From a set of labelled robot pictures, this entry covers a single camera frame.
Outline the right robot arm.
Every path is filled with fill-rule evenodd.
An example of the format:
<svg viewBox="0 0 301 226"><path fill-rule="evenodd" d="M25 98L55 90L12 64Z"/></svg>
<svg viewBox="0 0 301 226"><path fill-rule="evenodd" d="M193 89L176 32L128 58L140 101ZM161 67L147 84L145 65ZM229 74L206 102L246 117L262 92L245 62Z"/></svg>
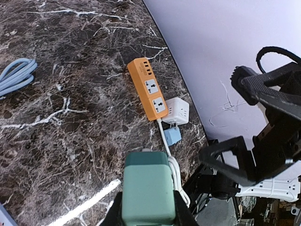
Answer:
<svg viewBox="0 0 301 226"><path fill-rule="evenodd" d="M239 66L231 76L231 84L249 105L260 103L265 107L268 124L253 137L252 150L239 136L214 141L200 152L201 166L217 173L202 175L197 168L184 185L192 213L203 193L221 200L254 196L295 202L301 197L300 177L277 179L301 158L300 62L260 74Z"/></svg>

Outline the green plug adapter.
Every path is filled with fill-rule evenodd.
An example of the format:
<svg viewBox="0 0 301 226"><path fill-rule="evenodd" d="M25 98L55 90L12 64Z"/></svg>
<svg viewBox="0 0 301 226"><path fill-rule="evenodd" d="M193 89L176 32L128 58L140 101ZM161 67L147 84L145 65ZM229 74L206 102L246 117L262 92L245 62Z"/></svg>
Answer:
<svg viewBox="0 0 301 226"><path fill-rule="evenodd" d="M121 217L126 226L174 224L174 188L165 152L131 152L126 156Z"/></svg>

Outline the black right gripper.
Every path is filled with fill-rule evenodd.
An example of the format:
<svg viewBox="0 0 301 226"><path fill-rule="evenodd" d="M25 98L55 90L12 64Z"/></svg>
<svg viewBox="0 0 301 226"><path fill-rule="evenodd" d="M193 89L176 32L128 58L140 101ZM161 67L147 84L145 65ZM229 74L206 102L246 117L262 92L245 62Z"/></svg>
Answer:
<svg viewBox="0 0 301 226"><path fill-rule="evenodd" d="M253 186L277 176L301 158L298 144L301 139L301 66L289 63L263 74L237 66L230 80L249 105L261 103L266 108L269 123L253 139L255 162L242 136L204 148L199 159L238 184ZM217 159L226 152L232 153L237 166Z"/></svg>

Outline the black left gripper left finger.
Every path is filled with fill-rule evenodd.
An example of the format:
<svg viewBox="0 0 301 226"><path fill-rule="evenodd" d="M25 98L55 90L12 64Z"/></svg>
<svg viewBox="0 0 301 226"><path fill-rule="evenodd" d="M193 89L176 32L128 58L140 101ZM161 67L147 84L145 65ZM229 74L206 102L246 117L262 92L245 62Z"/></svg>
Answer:
<svg viewBox="0 0 301 226"><path fill-rule="evenodd" d="M124 223L121 217L122 210L122 192L118 192L113 204L107 212L100 226L123 226Z"/></svg>

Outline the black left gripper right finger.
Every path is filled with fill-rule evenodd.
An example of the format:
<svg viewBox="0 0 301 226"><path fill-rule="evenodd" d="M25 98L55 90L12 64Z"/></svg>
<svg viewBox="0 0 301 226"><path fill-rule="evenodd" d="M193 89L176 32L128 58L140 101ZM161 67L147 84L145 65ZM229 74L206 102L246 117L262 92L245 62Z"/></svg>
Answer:
<svg viewBox="0 0 301 226"><path fill-rule="evenodd" d="M192 213L186 206L180 193L174 190L174 202L175 202L175 226L198 226Z"/></svg>

